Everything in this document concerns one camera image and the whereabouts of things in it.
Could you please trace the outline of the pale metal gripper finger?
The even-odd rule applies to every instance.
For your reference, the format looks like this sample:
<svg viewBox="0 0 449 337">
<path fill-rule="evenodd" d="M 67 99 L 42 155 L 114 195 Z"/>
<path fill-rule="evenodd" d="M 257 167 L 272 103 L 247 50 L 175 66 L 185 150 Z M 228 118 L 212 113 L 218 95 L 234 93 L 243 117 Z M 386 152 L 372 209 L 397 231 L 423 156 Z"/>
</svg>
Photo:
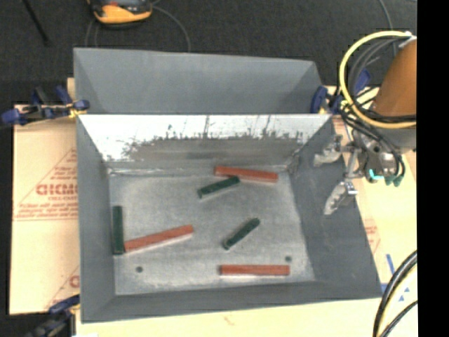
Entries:
<svg viewBox="0 0 449 337">
<path fill-rule="evenodd" d="M 314 167 L 337 161 L 342 155 L 342 139 L 342 135 L 334 135 L 321 152 L 314 155 Z"/>
<path fill-rule="evenodd" d="M 323 214 L 329 216 L 338 210 L 339 207 L 348 206 L 355 200 L 357 195 L 358 190 L 354 187 L 353 182 L 350 180 L 341 181 L 334 187 L 327 198 Z"/>
</svg>

